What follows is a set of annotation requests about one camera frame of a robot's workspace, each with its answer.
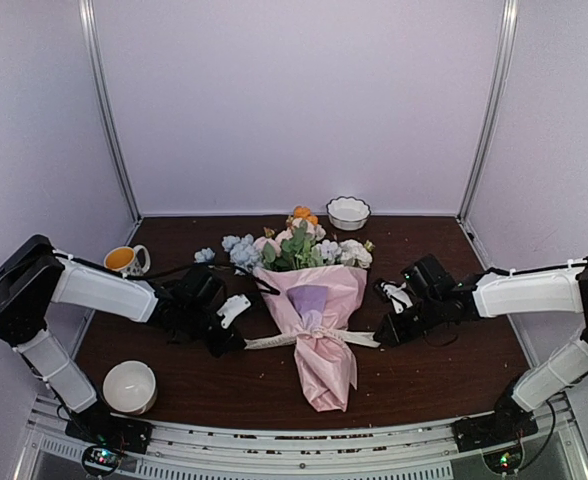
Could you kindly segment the cream ribbon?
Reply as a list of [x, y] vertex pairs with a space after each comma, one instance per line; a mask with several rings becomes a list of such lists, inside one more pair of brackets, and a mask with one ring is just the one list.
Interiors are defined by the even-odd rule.
[[354, 344], [368, 348], [378, 348], [380, 346], [380, 343], [374, 339], [373, 332], [317, 327], [312, 330], [301, 330], [293, 333], [281, 333], [279, 335], [260, 339], [247, 339], [245, 341], [245, 349], [261, 350], [293, 345], [296, 343], [298, 338], [329, 338], [346, 344]]

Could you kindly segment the blue flower bunch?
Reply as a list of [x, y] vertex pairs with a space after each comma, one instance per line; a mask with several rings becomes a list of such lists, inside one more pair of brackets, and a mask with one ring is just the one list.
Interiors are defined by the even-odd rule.
[[204, 248], [194, 254], [194, 261], [215, 267], [232, 267], [237, 275], [252, 273], [256, 268], [265, 266], [262, 251], [258, 241], [251, 235], [244, 237], [227, 235], [221, 241], [227, 260], [217, 261], [215, 252], [211, 248]]

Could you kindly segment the white purple flower bunch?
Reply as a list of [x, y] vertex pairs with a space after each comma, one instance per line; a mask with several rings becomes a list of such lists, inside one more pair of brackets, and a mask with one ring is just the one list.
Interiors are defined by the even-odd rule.
[[313, 247], [313, 251], [320, 258], [323, 265], [344, 265], [369, 269], [373, 263], [373, 256], [368, 244], [354, 239], [341, 242], [323, 240]]

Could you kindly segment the purple tissue paper sheet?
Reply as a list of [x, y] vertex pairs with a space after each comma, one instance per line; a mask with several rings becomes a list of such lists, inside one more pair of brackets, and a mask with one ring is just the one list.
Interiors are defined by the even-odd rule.
[[248, 340], [246, 348], [293, 345], [308, 403], [318, 412], [346, 411], [349, 392], [357, 387], [357, 361], [350, 346], [379, 346], [371, 332], [348, 329], [363, 300], [367, 271], [333, 265], [287, 272], [257, 268], [254, 275], [279, 291], [265, 293], [263, 299], [280, 333]]

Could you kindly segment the pink flower bunch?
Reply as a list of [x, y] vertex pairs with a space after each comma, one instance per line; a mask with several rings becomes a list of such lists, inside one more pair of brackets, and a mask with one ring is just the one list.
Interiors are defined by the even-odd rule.
[[321, 225], [305, 219], [295, 219], [275, 237], [260, 237], [254, 247], [261, 256], [263, 268], [276, 272], [321, 267], [323, 259], [320, 243], [326, 232]]

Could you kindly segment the orange flower stem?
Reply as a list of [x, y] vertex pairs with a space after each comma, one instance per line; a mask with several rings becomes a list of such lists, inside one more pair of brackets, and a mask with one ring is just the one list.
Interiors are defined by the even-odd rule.
[[305, 206], [296, 206], [293, 211], [295, 219], [303, 219], [312, 225], [318, 224], [318, 217], [314, 215], [310, 208]]

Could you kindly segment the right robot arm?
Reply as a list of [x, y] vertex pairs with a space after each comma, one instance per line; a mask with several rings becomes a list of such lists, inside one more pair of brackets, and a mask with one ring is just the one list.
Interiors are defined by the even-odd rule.
[[576, 318], [576, 329], [547, 360], [513, 380], [491, 414], [460, 421], [463, 435], [479, 432], [504, 442], [525, 430], [533, 412], [588, 375], [588, 255], [526, 270], [489, 268], [455, 279], [429, 254], [407, 267], [400, 283], [379, 279], [374, 288], [392, 305], [374, 338], [396, 347], [442, 324], [501, 316]]

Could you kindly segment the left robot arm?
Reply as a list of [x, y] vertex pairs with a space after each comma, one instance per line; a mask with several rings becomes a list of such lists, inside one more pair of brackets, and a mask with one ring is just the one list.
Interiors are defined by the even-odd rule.
[[48, 316], [65, 308], [111, 314], [138, 325], [202, 342], [219, 357], [246, 342], [234, 326], [251, 305], [203, 264], [178, 280], [110, 271], [56, 249], [40, 234], [29, 237], [0, 266], [0, 340], [9, 345], [97, 444], [111, 442], [118, 422], [88, 376], [61, 345]]

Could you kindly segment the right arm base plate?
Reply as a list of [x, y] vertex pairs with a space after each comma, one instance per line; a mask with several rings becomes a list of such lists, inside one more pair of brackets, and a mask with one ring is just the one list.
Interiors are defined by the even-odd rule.
[[536, 434], [538, 426], [530, 412], [517, 408], [497, 409], [486, 415], [457, 420], [452, 430], [458, 450], [467, 452], [516, 442]]

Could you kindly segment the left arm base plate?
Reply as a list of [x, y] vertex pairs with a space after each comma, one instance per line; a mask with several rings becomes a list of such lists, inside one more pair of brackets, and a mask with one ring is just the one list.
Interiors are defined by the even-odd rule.
[[65, 434], [112, 450], [145, 454], [153, 425], [142, 420], [117, 417], [99, 407], [73, 412]]

